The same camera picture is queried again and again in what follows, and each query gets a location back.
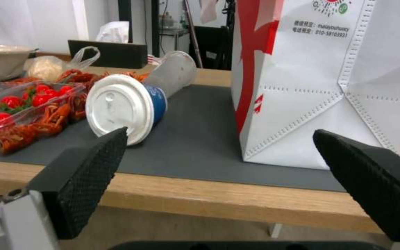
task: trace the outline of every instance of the table leg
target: table leg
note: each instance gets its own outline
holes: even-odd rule
[[[178,50],[178,34],[177,33],[174,35],[174,39],[175,39],[175,50]]]

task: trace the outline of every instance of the cable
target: cable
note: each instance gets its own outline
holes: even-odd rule
[[[163,44],[162,44],[162,41],[163,41],[163,36],[162,36],[162,34],[163,34],[163,20],[165,19],[166,10],[168,9],[168,1],[169,0],[166,0],[165,10],[163,11],[163,16],[161,17],[160,48],[163,51],[163,54],[166,54],[165,49],[163,49]]]
[[[146,0],[143,1],[144,4],[144,44],[148,44],[148,17],[146,16]]]

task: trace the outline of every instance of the stitched seam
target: stitched seam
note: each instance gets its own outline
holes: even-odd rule
[[[354,109],[360,115],[362,120],[367,124],[367,126],[371,129],[371,131],[373,131],[373,134],[376,136],[376,138],[379,140],[379,142],[382,144],[382,146],[384,146],[387,149],[392,150],[393,152],[397,152],[395,147],[393,146],[393,144],[385,136],[385,134],[382,132],[382,130],[379,128],[379,126],[376,124],[376,122],[373,120],[373,118],[367,113],[364,106],[360,103],[360,101],[357,99],[357,97],[354,96],[350,92],[348,92],[346,94],[346,97],[351,102],[351,104],[354,106]]]
[[[368,100],[400,102],[400,98],[397,98],[397,97],[385,97],[383,95],[369,95],[368,94],[368,95],[365,96],[365,98],[368,99]]]
[[[357,22],[356,31],[354,32],[351,44],[348,47],[345,60],[342,65],[342,70],[339,75],[338,84],[344,90],[348,87],[348,83],[353,71],[353,65],[359,53],[360,46],[364,40],[365,32],[370,23],[376,0],[367,0],[360,12],[360,19]]]
[[[318,114],[322,113],[323,111],[330,108],[333,104],[337,103],[343,98],[343,92],[334,92],[330,97],[325,100],[323,103],[315,106],[312,110],[306,112],[305,114],[301,115],[295,121],[289,123],[284,128],[281,128],[276,133],[271,136],[265,138],[262,142],[257,144],[256,146],[252,147],[249,150],[245,151],[246,160],[251,158],[252,156],[258,154],[263,149],[268,147],[269,145],[273,144],[274,142],[280,140],[284,137],[284,135],[288,134],[290,131],[295,130],[296,128],[300,127],[302,124],[305,124],[308,120],[311,120],[313,117],[317,116]]]
[[[268,90],[268,91],[281,91],[281,92],[289,92],[290,91],[290,89],[288,87],[279,87],[279,86],[273,86],[273,85],[261,85],[261,86],[259,86],[259,89]],[[297,88],[297,87],[295,89],[291,89],[291,91],[294,91],[297,93],[303,93],[303,94],[322,94],[322,95],[337,94],[337,92],[333,91],[333,90],[301,89],[301,88]]]

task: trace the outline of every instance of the wooden table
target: wooden table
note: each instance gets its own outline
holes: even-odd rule
[[[138,71],[152,69],[146,66]],[[93,73],[124,69],[90,67]],[[230,72],[199,70],[195,84],[230,86]],[[27,184],[43,166],[0,162],[0,195]],[[116,174],[102,206],[381,233],[347,193]]]

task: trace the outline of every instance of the plastic bag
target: plastic bag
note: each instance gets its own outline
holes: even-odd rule
[[[86,49],[93,49],[97,53],[84,61],[84,52]],[[65,70],[70,68],[85,69],[100,58],[100,51],[97,47],[87,46],[80,49],[70,62],[64,62],[60,58],[54,56],[37,57],[33,59],[32,65],[27,70],[28,76],[38,77],[45,81],[55,81]]]
[[[129,22],[110,22],[100,27],[95,41],[123,43],[129,42]]]

